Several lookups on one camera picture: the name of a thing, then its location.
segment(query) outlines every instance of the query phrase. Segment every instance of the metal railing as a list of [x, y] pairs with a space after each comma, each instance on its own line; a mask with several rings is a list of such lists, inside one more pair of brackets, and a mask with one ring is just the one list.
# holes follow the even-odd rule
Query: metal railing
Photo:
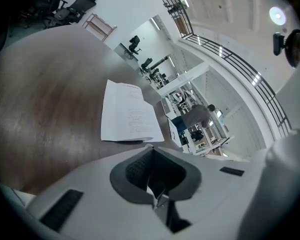
[[274, 92], [274, 90], [272, 90], [270, 85], [257, 70], [255, 70], [248, 62], [242, 59], [239, 55], [235, 54], [234, 52], [225, 48], [219, 43], [216, 43], [214, 41], [211, 41], [207, 38], [195, 34], [187, 36], [185, 37], [185, 39], [218, 55], [231, 66], [233, 66], [236, 70], [238, 70], [249, 81], [249, 83], [254, 86], [256, 91], [266, 103], [276, 122], [281, 136], [285, 137], [289, 134], [289, 131], [291, 130], [291, 125], [285, 112], [283, 111], [276, 98], [276, 93]]
[[181, 0], [163, 0], [163, 5], [167, 8], [167, 11], [173, 18], [180, 36], [186, 38], [189, 35], [193, 35], [194, 31], [190, 24], [189, 17], [186, 13], [186, 6], [183, 5]]

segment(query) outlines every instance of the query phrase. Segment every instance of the black office chair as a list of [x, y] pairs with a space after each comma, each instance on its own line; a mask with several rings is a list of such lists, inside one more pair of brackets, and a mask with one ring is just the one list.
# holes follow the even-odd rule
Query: black office chair
[[138, 44], [140, 43], [140, 39], [137, 35], [135, 35], [133, 38], [130, 39], [130, 45], [129, 45], [129, 50], [132, 54], [139, 54], [139, 51], [142, 51], [141, 49], [136, 50]]
[[141, 68], [148, 72], [149, 70], [147, 70], [148, 65], [152, 62], [152, 58], [147, 58], [146, 61], [144, 63], [141, 64]]
[[61, 0], [36, 0], [33, 7], [38, 10], [39, 16], [49, 15], [58, 9]]
[[48, 28], [53, 28], [57, 26], [69, 25], [72, 23], [78, 23], [86, 11], [96, 6], [96, 0], [75, 0], [72, 5], [64, 8], [66, 1], [62, 0], [63, 4], [60, 9], [56, 10], [53, 17], [47, 17], [50, 20], [47, 25]]

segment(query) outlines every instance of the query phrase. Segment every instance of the desk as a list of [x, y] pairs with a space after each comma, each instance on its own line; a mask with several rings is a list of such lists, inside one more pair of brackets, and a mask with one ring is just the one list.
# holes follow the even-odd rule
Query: desk
[[137, 57], [121, 42], [119, 44], [126, 52], [127, 54], [131, 57], [129, 58], [129, 60], [135, 59], [136, 61], [138, 61]]
[[144, 147], [101, 141], [108, 79], [142, 89], [166, 140], [153, 145], [177, 149], [161, 97], [148, 82], [84, 28], [60, 26], [0, 53], [0, 181], [38, 194], [80, 165]]

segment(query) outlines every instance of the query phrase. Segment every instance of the black vent slot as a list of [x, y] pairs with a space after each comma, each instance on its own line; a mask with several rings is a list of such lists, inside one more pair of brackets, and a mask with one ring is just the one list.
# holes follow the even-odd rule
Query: black vent slot
[[232, 175], [237, 175], [237, 176], [242, 176], [245, 171], [244, 170], [238, 170], [238, 169], [233, 169], [229, 167], [222, 167], [220, 169], [221, 172], [224, 172], [226, 174], [232, 174]]
[[48, 228], [59, 231], [84, 193], [70, 189], [41, 218]]

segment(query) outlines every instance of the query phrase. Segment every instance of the paper sheet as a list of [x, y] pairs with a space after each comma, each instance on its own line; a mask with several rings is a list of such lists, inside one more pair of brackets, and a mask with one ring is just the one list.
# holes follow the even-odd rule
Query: paper sheet
[[171, 135], [171, 140], [179, 147], [181, 148], [181, 141], [179, 138], [178, 130], [177, 127], [172, 123], [172, 121], [168, 118], [169, 122], [169, 128], [170, 128], [170, 135]]
[[163, 142], [154, 107], [139, 87], [108, 80], [104, 93], [101, 140]]

